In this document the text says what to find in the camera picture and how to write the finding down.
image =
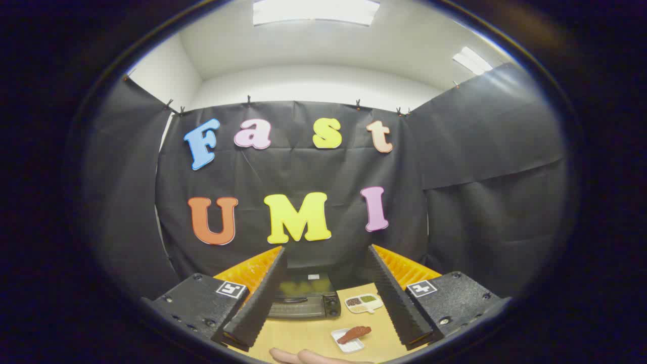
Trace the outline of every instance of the foam letter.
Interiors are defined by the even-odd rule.
[[[380,153],[388,153],[393,150],[393,144],[386,142],[386,136],[390,132],[389,128],[382,126],[382,122],[376,120],[366,126],[366,129],[373,136],[373,145]]]
[[[360,191],[361,195],[366,198],[366,208],[368,209],[368,224],[366,231],[386,229],[389,222],[384,219],[384,210],[382,209],[382,187],[367,187]]]
[[[253,146],[256,149],[265,149],[270,146],[270,130],[272,126],[267,120],[250,119],[241,124],[242,129],[234,136],[234,144],[248,148]]]
[[[234,207],[238,200],[233,197],[221,197],[215,201],[223,212],[223,230],[214,233],[209,229],[206,208],[211,205],[211,200],[204,197],[189,199],[191,207],[191,219],[193,221],[193,233],[201,242],[210,245],[229,244],[236,235],[236,223],[234,221]]]
[[[337,131],[341,128],[342,125],[339,124],[337,119],[324,117],[317,119],[313,125],[315,132],[315,135],[313,135],[314,145],[319,149],[337,148],[342,144],[342,134]]]
[[[311,192],[305,195],[301,209],[296,212],[294,206],[287,199],[286,195],[269,195],[263,202],[270,207],[270,220],[272,225],[271,235],[267,237],[270,244],[284,244],[288,242],[288,236],[283,232],[283,226],[298,242],[305,225],[308,225],[308,232],[305,239],[326,240],[333,234],[325,224],[324,203],[328,196],[323,192]]]
[[[193,165],[191,166],[193,170],[198,170],[213,161],[214,153],[209,152],[206,146],[215,148],[213,130],[218,128],[220,128],[220,122],[216,119],[211,119],[184,136],[184,140],[189,142],[189,148],[191,148],[191,154],[193,154]]]

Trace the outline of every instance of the black curtain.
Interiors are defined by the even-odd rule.
[[[570,166],[562,120],[502,65],[412,111],[430,265],[516,295],[560,246]]]
[[[179,282],[155,216],[155,169],[171,111],[136,85],[119,81],[82,130],[69,155],[79,168],[67,186],[74,219],[100,270],[133,299],[155,299]]]
[[[319,118],[341,124],[342,143],[335,149],[317,149],[313,124]],[[214,160],[192,170],[192,155],[184,135],[210,119],[220,127]],[[272,144],[265,150],[241,148],[234,135],[248,119],[272,125]],[[393,151],[380,153],[366,126],[381,120],[390,128],[387,141]],[[366,202],[360,191],[384,188],[382,203],[388,228],[369,233]],[[270,211],[265,196],[284,194],[295,209],[310,192],[324,192],[325,219],[332,232],[328,240],[295,242],[286,248],[289,267],[316,273],[352,275],[363,262],[369,244],[378,244],[422,261],[426,256],[426,203],[417,170],[413,136],[404,117],[396,113],[323,102],[254,102],[198,109],[174,116],[159,157],[157,207],[167,249],[182,277],[194,272],[216,274],[275,245],[267,242]],[[235,197],[236,237],[227,245],[207,245],[193,233],[187,201],[205,197],[212,231],[222,229],[220,197]]]

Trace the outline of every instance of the hand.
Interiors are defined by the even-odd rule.
[[[281,349],[271,348],[270,355],[281,364],[373,364],[370,361],[349,361],[328,358],[310,350],[301,350],[296,355]]]

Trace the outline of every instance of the tabletop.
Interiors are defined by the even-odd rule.
[[[400,344],[400,339],[384,306],[377,308],[375,313],[352,313],[348,310],[344,304],[347,298],[367,293],[377,295],[377,288],[374,283],[339,290],[337,294],[342,303],[342,311],[337,319],[315,321],[267,319],[249,352],[243,352],[234,347],[230,348],[258,360],[274,364],[277,362],[269,353],[271,348],[278,348],[293,354],[303,349],[308,349],[331,358],[382,363],[424,347],[423,345],[413,350],[406,350],[406,347]],[[331,332],[354,326],[369,326],[371,332],[360,337],[361,342],[364,344],[362,350],[346,354],[335,343]]]

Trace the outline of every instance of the white tray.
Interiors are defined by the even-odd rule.
[[[360,299],[360,297],[364,297],[364,296],[371,296],[375,300],[370,301],[370,302],[364,302],[364,301],[362,301]],[[349,306],[348,303],[347,303],[349,299],[358,299],[362,303],[356,304],[354,306]],[[348,308],[348,310],[350,312],[353,312],[353,313],[362,313],[362,312],[367,312],[367,311],[369,313],[375,313],[375,310],[377,308],[382,307],[382,305],[383,305],[382,300],[380,299],[380,297],[377,297],[376,295],[371,294],[371,293],[365,293],[363,295],[348,297],[347,299],[344,300],[344,304],[346,305],[346,308]]]
[[[330,334],[333,336],[334,343],[337,344],[339,349],[341,349],[346,354],[362,350],[364,348],[364,344],[359,340],[359,338],[350,340],[346,344],[340,344],[337,342],[337,340],[339,340],[340,337],[344,336],[348,330],[350,329],[342,328],[331,332]]]

